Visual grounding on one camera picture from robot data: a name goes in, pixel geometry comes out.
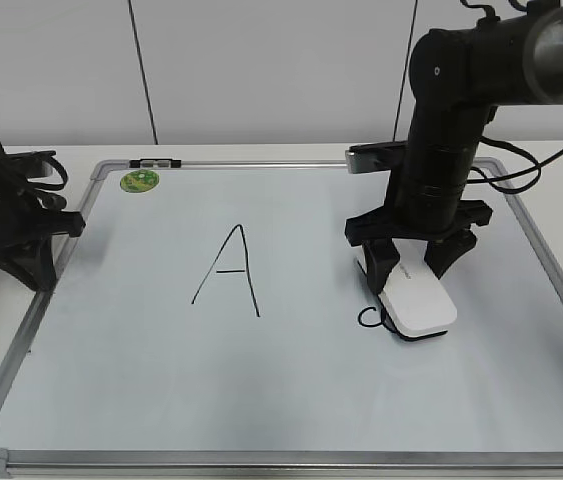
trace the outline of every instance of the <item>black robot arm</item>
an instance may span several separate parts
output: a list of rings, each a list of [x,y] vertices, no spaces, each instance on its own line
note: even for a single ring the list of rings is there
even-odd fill
[[[492,210],[461,196],[497,108],[563,104],[560,1],[530,1],[523,16],[505,21],[486,12],[474,29],[433,29],[417,43],[407,142],[348,152],[353,172],[392,170],[384,205],[346,223],[350,244],[363,246],[374,293],[399,261],[394,238],[427,240],[425,260],[438,277],[475,247],[470,226],[487,225]]]
[[[65,199],[53,191],[68,180],[53,151],[8,155],[0,144],[0,269],[33,290],[50,290],[56,283],[51,239],[81,235],[85,222],[78,212],[61,212]],[[48,175],[61,184],[31,182]]]

